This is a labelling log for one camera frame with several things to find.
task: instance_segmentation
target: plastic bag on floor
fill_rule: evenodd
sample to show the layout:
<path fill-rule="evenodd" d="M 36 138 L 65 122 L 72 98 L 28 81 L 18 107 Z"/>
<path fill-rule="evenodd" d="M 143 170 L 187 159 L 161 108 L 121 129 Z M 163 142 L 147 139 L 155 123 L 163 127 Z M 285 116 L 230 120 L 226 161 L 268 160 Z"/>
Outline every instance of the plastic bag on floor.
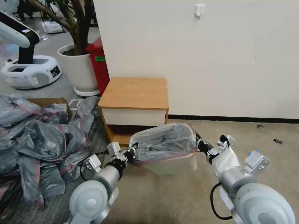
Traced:
<path fill-rule="evenodd" d="M 18 152 L 47 162 L 65 158 L 66 138 L 61 124 L 32 120 L 17 139 Z"/>
<path fill-rule="evenodd" d="M 22 156 L 18 164 L 25 202 L 37 203 L 40 208 L 43 208 L 44 199 L 39 187 L 40 161 L 30 156 Z"/>
<path fill-rule="evenodd" d="M 69 154 L 60 164 L 59 170 L 63 180 L 66 183 L 71 183 L 80 176 L 80 166 L 78 165 L 83 159 L 88 157 L 90 152 L 87 149 Z"/>
<path fill-rule="evenodd" d="M 40 191 L 44 198 L 63 194 L 65 182 L 55 163 L 40 164 Z"/>
<path fill-rule="evenodd" d="M 76 126 L 85 134 L 88 134 L 94 121 L 92 112 L 97 106 L 99 99 L 100 98 L 97 96 L 91 96 L 82 100 L 80 103 L 80 108 L 77 111 L 80 118 L 69 122 L 69 125 Z"/>
<path fill-rule="evenodd" d="M 85 135 L 68 124 L 31 121 L 18 138 L 18 152 L 47 162 L 60 162 L 68 154 L 87 146 Z"/>
<path fill-rule="evenodd" d="M 46 106 L 44 110 L 42 122 L 55 124 L 68 123 L 66 104 L 50 104 Z"/>
<path fill-rule="evenodd" d="M 0 95 L 0 127 L 13 127 L 31 114 L 41 115 L 40 106 L 16 96 Z"/>
<path fill-rule="evenodd" d="M 0 182 L 0 223 L 5 223 L 14 214 L 22 192 L 20 177 Z"/>
<path fill-rule="evenodd" d="M 18 125 L 14 126 L 13 128 L 2 129 L 0 130 L 0 138 L 6 140 L 16 140 L 17 138 L 22 136 L 25 127 L 29 124 L 31 120 L 40 120 L 41 118 L 41 115 L 33 114 L 30 117 L 23 120 Z"/>
<path fill-rule="evenodd" d="M 18 159 L 17 142 L 0 139 L 0 174 L 6 174 L 14 169 Z"/>
<path fill-rule="evenodd" d="M 195 131 L 184 123 L 165 124 L 138 132 L 130 138 L 129 147 L 136 142 L 137 165 L 186 156 L 197 151 Z"/>

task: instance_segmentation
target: white wall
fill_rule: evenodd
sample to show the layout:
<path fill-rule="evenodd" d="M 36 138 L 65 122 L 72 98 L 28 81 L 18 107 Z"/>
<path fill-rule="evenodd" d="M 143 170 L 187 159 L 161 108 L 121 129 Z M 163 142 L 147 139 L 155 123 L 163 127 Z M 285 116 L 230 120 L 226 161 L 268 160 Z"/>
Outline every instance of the white wall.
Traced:
<path fill-rule="evenodd" d="M 299 118 L 299 1 L 94 4 L 110 76 L 167 77 L 169 114 Z"/>

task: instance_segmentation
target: wooden bedside table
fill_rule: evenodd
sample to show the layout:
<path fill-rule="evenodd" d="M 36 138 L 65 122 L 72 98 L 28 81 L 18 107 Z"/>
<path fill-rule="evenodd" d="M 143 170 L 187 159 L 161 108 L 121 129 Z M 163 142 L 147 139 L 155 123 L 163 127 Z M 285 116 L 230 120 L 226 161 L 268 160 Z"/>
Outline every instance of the wooden bedside table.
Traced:
<path fill-rule="evenodd" d="M 109 141 L 128 147 L 134 133 L 167 123 L 166 78 L 112 77 L 98 105 Z"/>

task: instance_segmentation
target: white drawer front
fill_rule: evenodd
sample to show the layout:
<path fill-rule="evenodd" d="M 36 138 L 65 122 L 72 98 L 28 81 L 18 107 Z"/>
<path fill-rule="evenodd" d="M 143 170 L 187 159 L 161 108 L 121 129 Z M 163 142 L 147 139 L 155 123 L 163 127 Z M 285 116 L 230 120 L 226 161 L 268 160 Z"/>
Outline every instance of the white drawer front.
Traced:
<path fill-rule="evenodd" d="M 106 124 L 159 126 L 165 123 L 166 110 L 102 108 Z"/>

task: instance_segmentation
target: potted plant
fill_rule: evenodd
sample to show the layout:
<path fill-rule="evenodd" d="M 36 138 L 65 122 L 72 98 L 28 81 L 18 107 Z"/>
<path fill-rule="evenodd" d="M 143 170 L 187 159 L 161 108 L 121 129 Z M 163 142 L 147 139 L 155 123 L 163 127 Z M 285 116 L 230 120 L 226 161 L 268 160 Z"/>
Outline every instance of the potted plant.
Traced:
<path fill-rule="evenodd" d="M 60 48 L 59 63 L 67 74 L 74 90 L 81 96 L 99 94 L 97 81 L 94 75 L 89 53 L 85 50 L 88 46 L 88 32 L 92 19 L 92 0 L 29 0 L 37 10 L 46 14 L 52 20 L 69 31 L 73 44 Z M 57 16 L 50 5 L 56 5 L 64 18 Z"/>

